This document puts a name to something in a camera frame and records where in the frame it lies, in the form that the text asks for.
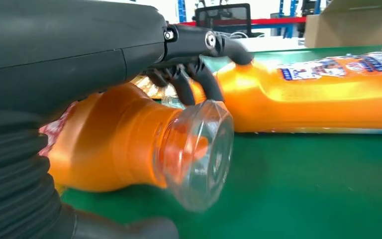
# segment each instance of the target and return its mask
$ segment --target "black chair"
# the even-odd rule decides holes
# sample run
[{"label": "black chair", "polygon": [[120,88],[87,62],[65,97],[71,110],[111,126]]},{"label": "black chair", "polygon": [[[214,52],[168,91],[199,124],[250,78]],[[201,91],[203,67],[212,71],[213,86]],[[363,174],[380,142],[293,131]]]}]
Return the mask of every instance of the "black chair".
[{"label": "black chair", "polygon": [[251,32],[251,9],[248,3],[197,8],[195,10],[195,25],[218,32],[243,32],[248,37],[253,36]]}]

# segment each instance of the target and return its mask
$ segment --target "bolt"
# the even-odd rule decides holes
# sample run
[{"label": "bolt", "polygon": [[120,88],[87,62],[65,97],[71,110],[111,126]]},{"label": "bolt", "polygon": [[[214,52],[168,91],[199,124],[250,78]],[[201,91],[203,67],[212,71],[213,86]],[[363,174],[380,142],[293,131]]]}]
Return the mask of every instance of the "bolt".
[{"label": "bolt", "polygon": [[209,49],[213,49],[216,45],[216,37],[212,31],[205,35],[205,44]]},{"label": "bolt", "polygon": [[172,31],[165,31],[165,40],[172,40],[174,38],[174,33]]}]

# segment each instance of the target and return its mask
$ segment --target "plastic bottle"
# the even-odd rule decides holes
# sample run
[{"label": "plastic bottle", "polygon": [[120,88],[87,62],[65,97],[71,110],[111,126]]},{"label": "plastic bottle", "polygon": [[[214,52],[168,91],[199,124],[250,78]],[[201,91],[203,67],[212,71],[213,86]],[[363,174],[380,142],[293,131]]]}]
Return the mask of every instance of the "plastic bottle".
[{"label": "plastic bottle", "polygon": [[50,137],[42,154],[57,184],[89,192],[151,184],[191,211],[219,196],[233,141],[222,102],[169,108],[128,83],[78,102],[61,120],[42,130]]},{"label": "plastic bottle", "polygon": [[[382,132],[382,52],[278,66],[231,63],[214,75],[236,132]],[[200,87],[192,88],[202,102]]]}]

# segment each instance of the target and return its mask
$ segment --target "transparent bottle cap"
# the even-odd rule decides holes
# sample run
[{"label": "transparent bottle cap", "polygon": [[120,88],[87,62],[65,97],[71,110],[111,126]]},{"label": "transparent bottle cap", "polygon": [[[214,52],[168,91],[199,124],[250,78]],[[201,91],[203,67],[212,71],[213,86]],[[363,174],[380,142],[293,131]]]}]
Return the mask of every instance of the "transparent bottle cap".
[{"label": "transparent bottle cap", "polygon": [[183,110],[160,150],[159,170],[168,189],[190,211],[204,211],[219,198],[229,170],[233,120],[222,102]]}]

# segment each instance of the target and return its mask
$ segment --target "cardboard box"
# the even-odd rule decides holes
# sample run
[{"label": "cardboard box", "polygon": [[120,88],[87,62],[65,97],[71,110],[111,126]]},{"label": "cardboard box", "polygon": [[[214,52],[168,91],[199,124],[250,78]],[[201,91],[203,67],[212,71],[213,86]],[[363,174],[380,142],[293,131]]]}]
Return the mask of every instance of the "cardboard box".
[{"label": "cardboard box", "polygon": [[333,0],[307,17],[305,46],[382,45],[382,0]]}]

